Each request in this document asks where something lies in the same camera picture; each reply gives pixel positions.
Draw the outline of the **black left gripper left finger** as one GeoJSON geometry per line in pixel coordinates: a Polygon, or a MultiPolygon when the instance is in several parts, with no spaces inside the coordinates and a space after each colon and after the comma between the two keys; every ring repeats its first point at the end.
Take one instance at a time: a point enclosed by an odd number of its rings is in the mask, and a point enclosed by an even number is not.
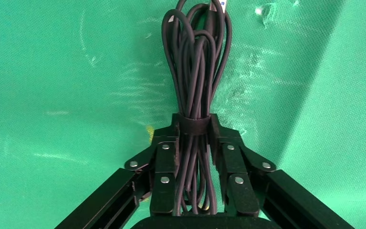
{"type": "Polygon", "coordinates": [[[151,145],[127,160],[61,223],[58,229],[121,229],[150,194],[167,177],[167,213],[174,205],[174,173],[179,140],[179,115],[171,125],[156,129],[151,145]]]}

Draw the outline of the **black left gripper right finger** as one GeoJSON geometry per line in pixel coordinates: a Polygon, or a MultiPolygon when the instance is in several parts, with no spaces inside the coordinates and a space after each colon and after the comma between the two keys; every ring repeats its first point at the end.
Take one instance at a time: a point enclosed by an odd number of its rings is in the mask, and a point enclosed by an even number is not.
{"type": "Polygon", "coordinates": [[[235,229],[349,229],[351,225],[285,171],[249,149],[211,115],[211,151],[225,213],[235,229]]]}

